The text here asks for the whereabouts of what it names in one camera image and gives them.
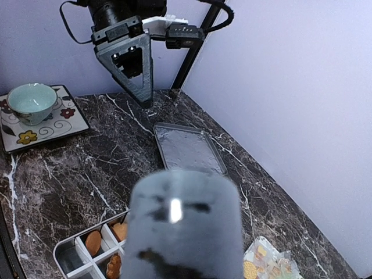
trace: white plate with floral pattern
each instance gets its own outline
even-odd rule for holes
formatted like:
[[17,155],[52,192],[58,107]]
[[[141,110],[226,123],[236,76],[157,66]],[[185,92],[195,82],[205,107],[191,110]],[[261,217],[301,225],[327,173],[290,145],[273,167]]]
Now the white plate with floral pattern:
[[0,126],[5,153],[21,151],[40,143],[79,134],[90,129],[75,100],[64,85],[54,85],[58,99],[51,114],[36,126],[19,121],[6,103],[6,95],[0,96]]

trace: black cable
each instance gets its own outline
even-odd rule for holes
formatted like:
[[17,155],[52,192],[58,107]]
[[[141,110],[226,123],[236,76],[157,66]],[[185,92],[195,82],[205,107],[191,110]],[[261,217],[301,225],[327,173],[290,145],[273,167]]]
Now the black cable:
[[62,20],[63,20],[63,24],[65,25],[65,28],[66,28],[66,30],[67,30],[67,33],[69,33],[71,39],[73,39],[73,40],[74,40],[75,42],[77,42],[78,44],[80,44],[80,45],[89,44],[90,42],[92,42],[92,40],[89,40],[89,41],[86,41],[86,42],[79,42],[79,41],[75,38],[75,36],[72,34],[72,31],[71,31],[71,29],[70,29],[70,27],[69,27],[69,24],[67,23],[67,20],[66,20],[66,18],[65,18],[65,15],[63,14],[63,10],[62,10],[63,5],[66,4],[66,3],[70,3],[70,4],[73,4],[73,5],[75,5],[75,6],[81,6],[81,5],[79,5],[79,3],[77,3],[77,2],[73,2],[73,1],[65,1],[65,2],[62,3],[61,6],[59,7],[59,13],[60,13],[60,16],[61,16],[61,18],[62,18]]
[[218,1],[218,0],[198,0],[198,1],[216,6],[220,9],[224,10],[225,12],[227,12],[227,15],[228,15],[227,20],[225,20],[224,22],[222,22],[222,23],[220,23],[216,26],[213,26],[213,27],[205,28],[204,29],[205,34],[220,30],[220,29],[230,25],[231,22],[233,22],[234,11],[229,6],[227,6],[224,2],[221,2],[221,1]]

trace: light purple wall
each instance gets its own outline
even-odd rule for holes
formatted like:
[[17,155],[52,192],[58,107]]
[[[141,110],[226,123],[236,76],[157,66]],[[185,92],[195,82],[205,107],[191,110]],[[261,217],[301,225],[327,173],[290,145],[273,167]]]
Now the light purple wall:
[[183,89],[370,276],[372,1],[229,4],[235,22],[211,34]]
[[[29,82],[65,84],[74,95],[122,89],[99,64],[93,45],[78,45],[68,36],[59,16],[63,1],[0,2],[0,94]],[[196,0],[168,1],[168,13],[201,24],[208,5]],[[88,40],[92,20],[87,8],[67,4],[66,17],[75,36]],[[169,88],[186,50],[167,50],[153,43],[155,88]]]

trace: red flower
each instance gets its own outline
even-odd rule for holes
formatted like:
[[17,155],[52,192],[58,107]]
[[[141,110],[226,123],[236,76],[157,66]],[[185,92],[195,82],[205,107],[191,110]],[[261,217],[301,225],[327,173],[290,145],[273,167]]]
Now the red flower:
[[74,116],[75,114],[75,109],[61,109],[60,110],[60,115],[63,116],[65,119],[69,119],[70,117]]
[[10,109],[8,103],[6,102],[6,99],[3,101],[0,101],[0,108],[2,108],[2,110],[5,113],[12,113],[12,110]]

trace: flower pattern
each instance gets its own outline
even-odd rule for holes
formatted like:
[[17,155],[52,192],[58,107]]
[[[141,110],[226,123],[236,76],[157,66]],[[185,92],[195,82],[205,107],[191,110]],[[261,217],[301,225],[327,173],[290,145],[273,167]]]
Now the flower pattern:
[[50,119],[53,119],[53,113],[50,113],[43,121],[48,121]]
[[29,144],[31,141],[37,140],[37,134],[32,132],[31,130],[26,131],[25,133],[20,133],[19,140],[17,140],[18,144]]
[[61,109],[60,110],[60,115],[63,116],[65,119],[69,119],[70,117],[74,116],[75,114],[75,109]]
[[6,99],[3,100],[3,101],[0,101],[0,108],[2,108],[2,111],[7,113],[7,114],[12,113],[12,110],[10,109]]

